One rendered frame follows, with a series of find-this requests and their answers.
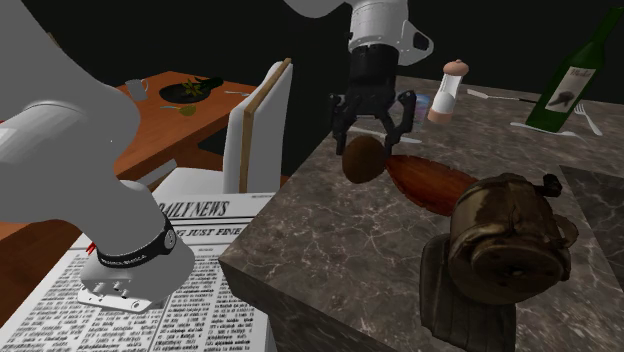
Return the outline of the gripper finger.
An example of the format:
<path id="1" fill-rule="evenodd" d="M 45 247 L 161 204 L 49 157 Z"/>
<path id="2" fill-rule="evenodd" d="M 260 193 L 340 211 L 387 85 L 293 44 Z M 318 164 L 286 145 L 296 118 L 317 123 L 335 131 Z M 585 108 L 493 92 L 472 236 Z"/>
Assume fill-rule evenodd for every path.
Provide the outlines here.
<path id="1" fill-rule="evenodd" d="M 332 135 L 336 140 L 337 155 L 342 155 L 344 152 L 347 131 L 357 120 L 356 113 L 360 104 L 360 95 L 329 95 L 329 116 Z"/>
<path id="2" fill-rule="evenodd" d="M 387 108 L 380 108 L 377 111 L 377 118 L 381 121 L 386 137 L 384 147 L 387 156 L 392 154 L 393 146 L 396 145 L 404 133 L 410 133 L 413 128 L 414 113 L 416 107 L 417 96 L 413 90 L 401 92 L 398 95 L 398 101 L 403 107 L 402 120 L 396 126 L 388 113 Z"/>

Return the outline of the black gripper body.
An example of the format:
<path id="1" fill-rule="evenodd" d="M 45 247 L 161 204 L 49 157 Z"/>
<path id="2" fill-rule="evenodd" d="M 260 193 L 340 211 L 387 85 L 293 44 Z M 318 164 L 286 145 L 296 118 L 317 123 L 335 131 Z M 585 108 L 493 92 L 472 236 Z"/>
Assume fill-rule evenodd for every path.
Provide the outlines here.
<path id="1" fill-rule="evenodd" d="M 347 102 L 359 98 L 357 115 L 386 113 L 393 105 L 398 57 L 390 45 L 362 45 L 351 52 Z"/>

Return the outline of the pale blue glass disc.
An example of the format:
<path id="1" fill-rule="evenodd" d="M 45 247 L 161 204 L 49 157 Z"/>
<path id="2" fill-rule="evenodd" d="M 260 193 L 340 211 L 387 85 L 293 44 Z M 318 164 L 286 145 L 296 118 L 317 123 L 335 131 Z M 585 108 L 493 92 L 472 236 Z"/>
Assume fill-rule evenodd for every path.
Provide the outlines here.
<path id="1" fill-rule="evenodd" d="M 416 95 L 416 105 L 414 109 L 414 123 L 422 124 L 428 114 L 430 96 L 426 94 Z"/>

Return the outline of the white salt grinder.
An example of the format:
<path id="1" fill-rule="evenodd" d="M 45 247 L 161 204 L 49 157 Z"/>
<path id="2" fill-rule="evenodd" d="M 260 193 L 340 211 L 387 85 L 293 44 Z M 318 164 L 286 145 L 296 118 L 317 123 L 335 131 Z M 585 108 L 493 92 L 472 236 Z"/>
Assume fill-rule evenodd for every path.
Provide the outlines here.
<path id="1" fill-rule="evenodd" d="M 429 121 L 437 124 L 447 124 L 451 121 L 458 88 L 468 72 L 469 66 L 460 59 L 444 65 L 444 75 L 427 115 Z"/>

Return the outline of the brown round fruit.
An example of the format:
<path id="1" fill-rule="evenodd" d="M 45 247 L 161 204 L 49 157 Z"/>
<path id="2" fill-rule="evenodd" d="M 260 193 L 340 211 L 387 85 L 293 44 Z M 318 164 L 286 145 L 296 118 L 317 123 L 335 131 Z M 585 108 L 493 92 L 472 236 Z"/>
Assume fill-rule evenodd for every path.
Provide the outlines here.
<path id="1" fill-rule="evenodd" d="M 385 160 L 386 151 L 379 140 L 371 136 L 358 136 L 343 152 L 342 170 L 350 182 L 366 183 L 384 172 Z"/>

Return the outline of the red-brown wooden leaf dish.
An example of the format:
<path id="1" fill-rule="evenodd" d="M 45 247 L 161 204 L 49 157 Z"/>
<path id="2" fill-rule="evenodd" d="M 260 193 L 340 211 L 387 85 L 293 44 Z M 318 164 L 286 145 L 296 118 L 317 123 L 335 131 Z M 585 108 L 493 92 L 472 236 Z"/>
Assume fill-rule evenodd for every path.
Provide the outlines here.
<path id="1" fill-rule="evenodd" d="M 450 216 L 462 193 L 478 181 L 462 171 L 417 156 L 392 155 L 385 167 L 410 201 L 442 216 Z"/>

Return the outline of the white chair with wooden trim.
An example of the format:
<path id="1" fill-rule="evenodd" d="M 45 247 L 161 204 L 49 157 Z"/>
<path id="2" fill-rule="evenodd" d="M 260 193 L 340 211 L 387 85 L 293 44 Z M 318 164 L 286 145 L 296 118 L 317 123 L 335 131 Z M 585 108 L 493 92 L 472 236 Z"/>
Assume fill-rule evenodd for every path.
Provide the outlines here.
<path id="1" fill-rule="evenodd" d="M 158 194 L 276 192 L 281 186 L 284 126 L 293 65 L 274 63 L 265 79 L 229 114 L 222 169 L 179 167 L 170 160 L 139 179 L 160 179 Z"/>

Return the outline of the bronze metal kettle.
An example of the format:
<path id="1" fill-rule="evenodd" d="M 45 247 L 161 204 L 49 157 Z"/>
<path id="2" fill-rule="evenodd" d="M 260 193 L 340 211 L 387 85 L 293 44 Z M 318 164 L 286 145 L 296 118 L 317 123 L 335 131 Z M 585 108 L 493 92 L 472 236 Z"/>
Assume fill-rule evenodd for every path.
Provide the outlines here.
<path id="1" fill-rule="evenodd" d="M 554 174 L 544 175 L 541 185 L 503 173 L 469 186 L 450 223 L 448 270 L 459 290 L 478 302 L 504 305 L 568 280 L 579 231 L 548 202 L 561 192 Z"/>

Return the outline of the green wine bottle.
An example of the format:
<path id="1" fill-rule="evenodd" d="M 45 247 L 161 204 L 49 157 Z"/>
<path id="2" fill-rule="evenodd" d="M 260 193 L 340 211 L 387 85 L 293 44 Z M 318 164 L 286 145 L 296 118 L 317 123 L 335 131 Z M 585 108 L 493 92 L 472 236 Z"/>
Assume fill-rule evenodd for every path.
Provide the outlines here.
<path id="1" fill-rule="evenodd" d="M 525 124 L 558 132 L 604 66 L 605 41 L 624 14 L 624 7 L 611 8 L 592 37 L 558 66 Z"/>

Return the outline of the orange wooden dining table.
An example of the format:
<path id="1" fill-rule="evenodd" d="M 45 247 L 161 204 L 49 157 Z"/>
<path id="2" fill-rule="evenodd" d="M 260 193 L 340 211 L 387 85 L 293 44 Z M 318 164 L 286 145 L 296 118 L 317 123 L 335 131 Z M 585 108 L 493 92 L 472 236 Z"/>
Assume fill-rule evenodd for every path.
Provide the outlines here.
<path id="1" fill-rule="evenodd" d="M 136 103 L 141 114 L 140 126 L 134 140 L 114 163 L 119 178 L 138 180 L 185 147 L 195 146 L 226 127 L 230 111 L 243 101 L 241 94 L 255 90 L 252 85 L 226 81 L 196 104 L 194 115 L 186 117 L 163 100 L 159 90 L 190 78 L 188 74 L 167 71 L 147 79 L 148 98 Z"/>

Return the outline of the silver fork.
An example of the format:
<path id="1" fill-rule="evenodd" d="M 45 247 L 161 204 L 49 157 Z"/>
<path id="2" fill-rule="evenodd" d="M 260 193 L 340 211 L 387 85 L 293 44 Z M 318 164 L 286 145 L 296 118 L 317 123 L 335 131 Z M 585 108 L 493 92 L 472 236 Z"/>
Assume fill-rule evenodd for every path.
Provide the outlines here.
<path id="1" fill-rule="evenodd" d="M 589 114 L 586 112 L 584 104 L 583 103 L 578 103 L 575 108 L 574 108 L 574 113 L 579 115 L 579 116 L 583 116 L 590 129 L 592 130 L 592 132 L 597 135 L 597 136 L 602 136 L 603 132 L 599 129 L 599 127 L 594 123 L 594 121 L 592 120 L 592 118 L 589 116 Z"/>

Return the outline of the dark brown ribbed block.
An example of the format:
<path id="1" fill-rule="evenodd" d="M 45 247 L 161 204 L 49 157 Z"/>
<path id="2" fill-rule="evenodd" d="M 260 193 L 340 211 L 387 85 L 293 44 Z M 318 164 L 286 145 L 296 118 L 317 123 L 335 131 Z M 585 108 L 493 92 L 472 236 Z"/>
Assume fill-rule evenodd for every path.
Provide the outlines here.
<path id="1" fill-rule="evenodd" d="M 516 307 L 463 295 L 448 272 L 448 234 L 429 240 L 420 263 L 420 319 L 432 336 L 466 352 L 516 352 Z"/>

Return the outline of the newspaper patterned robot stand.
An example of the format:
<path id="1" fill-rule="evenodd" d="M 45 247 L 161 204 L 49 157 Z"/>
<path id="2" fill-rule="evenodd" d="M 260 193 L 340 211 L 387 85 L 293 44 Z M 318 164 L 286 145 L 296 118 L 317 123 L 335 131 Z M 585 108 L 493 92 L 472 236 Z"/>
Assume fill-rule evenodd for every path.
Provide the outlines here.
<path id="1" fill-rule="evenodd" d="M 268 318 L 232 295 L 218 258 L 271 197 L 159 198 L 196 263 L 177 291 L 142 313 L 94 305 L 79 279 L 94 254 L 81 235 L 0 327 L 0 352 L 265 352 Z"/>

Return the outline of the dark handled silver knife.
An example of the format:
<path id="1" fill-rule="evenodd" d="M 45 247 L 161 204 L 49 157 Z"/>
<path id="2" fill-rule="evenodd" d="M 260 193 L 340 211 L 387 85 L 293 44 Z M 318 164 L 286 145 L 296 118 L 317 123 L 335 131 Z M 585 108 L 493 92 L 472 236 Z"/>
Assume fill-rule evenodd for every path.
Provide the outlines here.
<path id="1" fill-rule="evenodd" d="M 518 97 L 493 96 L 493 95 L 488 95 L 486 93 L 483 93 L 483 92 L 480 92 L 480 91 L 476 91 L 476 90 L 473 90 L 473 89 L 466 89 L 466 93 L 471 95 L 471 96 L 479 97 L 479 98 L 482 98 L 482 99 L 513 100 L 513 101 L 521 101 L 521 102 L 537 104 L 537 101 L 535 101 L 535 100 L 530 100 L 530 99 L 525 99 L 525 98 L 518 98 Z"/>

